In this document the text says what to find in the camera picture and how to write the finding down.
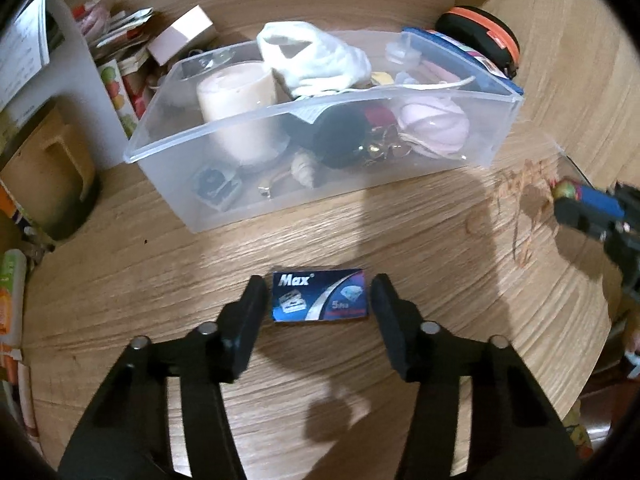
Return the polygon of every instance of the wooden table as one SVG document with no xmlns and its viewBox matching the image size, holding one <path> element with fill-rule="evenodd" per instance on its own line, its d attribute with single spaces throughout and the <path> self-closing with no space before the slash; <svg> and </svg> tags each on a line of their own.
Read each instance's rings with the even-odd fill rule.
<svg viewBox="0 0 640 480">
<path fill-rule="evenodd" d="M 531 260 L 516 264 L 545 201 L 542 176 L 558 166 L 544 139 L 517 125 L 490 171 L 443 172 L 197 235 L 136 166 L 103 174 L 88 222 L 28 283 L 24 353 L 47 459 L 59 462 L 130 339 L 183 336 L 237 298 L 249 275 L 276 266 L 362 266 L 370 278 L 387 272 L 403 298 L 455 334 L 508 336 L 564 415 L 604 344 L 607 301 L 617 303 L 620 277 L 597 243 L 558 231 L 549 209 L 535 226 Z M 526 158 L 538 176 L 525 175 L 518 200 L 514 182 Z M 463 389 L 468 394 L 468 384 Z M 247 476 L 260 480 L 392 478 L 416 391 L 391 369 L 374 319 L 265 320 L 249 369 L 223 387 Z M 184 471 L 176 392 L 172 384 L 170 422 L 175 465 Z M 465 401 L 456 470 L 469 420 Z"/>
</svg>

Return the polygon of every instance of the small blue box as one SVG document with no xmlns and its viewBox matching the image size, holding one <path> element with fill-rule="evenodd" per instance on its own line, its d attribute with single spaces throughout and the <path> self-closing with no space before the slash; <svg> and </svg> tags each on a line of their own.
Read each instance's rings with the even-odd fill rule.
<svg viewBox="0 0 640 480">
<path fill-rule="evenodd" d="M 274 321 L 332 321 L 368 313 L 362 269 L 274 272 L 271 297 Z"/>
</svg>

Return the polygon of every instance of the white candle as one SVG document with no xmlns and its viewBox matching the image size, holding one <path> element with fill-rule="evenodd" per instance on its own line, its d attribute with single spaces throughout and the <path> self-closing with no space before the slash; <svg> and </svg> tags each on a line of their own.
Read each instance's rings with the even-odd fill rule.
<svg viewBox="0 0 640 480">
<path fill-rule="evenodd" d="M 277 103 L 271 69 L 261 61 L 237 63 L 207 77 L 196 87 L 206 122 Z M 223 128 L 212 134 L 217 145 L 241 166 L 273 160 L 287 145 L 275 118 Z"/>
</svg>

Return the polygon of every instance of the plastic bin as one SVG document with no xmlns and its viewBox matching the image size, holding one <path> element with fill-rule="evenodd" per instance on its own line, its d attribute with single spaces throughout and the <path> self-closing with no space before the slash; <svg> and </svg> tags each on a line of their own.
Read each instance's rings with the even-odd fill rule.
<svg viewBox="0 0 640 480">
<path fill-rule="evenodd" d="M 295 102 L 287 102 L 280 88 L 280 104 L 205 123 L 196 85 L 223 67 L 262 59 L 255 41 L 235 44 L 172 67 L 131 137 L 125 161 L 140 165 L 192 232 L 466 164 L 491 164 L 518 113 L 520 95 L 462 56 L 409 32 L 334 34 L 363 49 L 373 71 L 392 77 L 406 73 L 414 86 L 416 82 L 468 82 L 445 89 L 379 87 Z M 410 46 L 411 55 L 397 56 L 399 45 Z M 414 124 L 406 126 L 402 110 L 408 110 L 409 104 L 423 104 L 427 97 L 427 103 L 444 104 L 446 112 L 423 120 L 420 132 L 446 136 L 453 128 L 460 136 L 457 128 L 462 124 L 462 145 L 451 151 L 438 148 L 438 143 L 426 149 L 409 143 L 412 149 L 405 154 L 407 142 L 398 140 L 394 132 L 411 135 Z M 390 122 L 396 127 L 388 129 Z M 222 140 L 228 137 L 220 137 L 238 128 L 248 132 L 247 142 L 252 135 L 275 132 L 277 140 L 270 141 L 270 147 L 279 155 L 257 165 L 240 164 L 224 148 Z M 396 139 L 399 148 L 389 151 L 388 139 L 380 141 L 386 134 Z M 300 167 L 302 160 L 306 161 L 303 171 L 312 168 L 313 188 L 289 173 L 294 158 L 300 157 L 300 146 L 306 158 L 296 158 L 296 164 Z M 378 148 L 388 156 L 380 156 Z"/>
</svg>

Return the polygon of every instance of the white cloth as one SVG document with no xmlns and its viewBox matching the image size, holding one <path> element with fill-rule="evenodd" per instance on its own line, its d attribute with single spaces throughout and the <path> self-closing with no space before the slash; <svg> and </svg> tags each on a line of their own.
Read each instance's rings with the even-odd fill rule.
<svg viewBox="0 0 640 480">
<path fill-rule="evenodd" d="M 362 50 L 310 23 L 267 23 L 257 42 L 264 62 L 294 98 L 344 90 L 371 77 L 371 63 Z"/>
</svg>

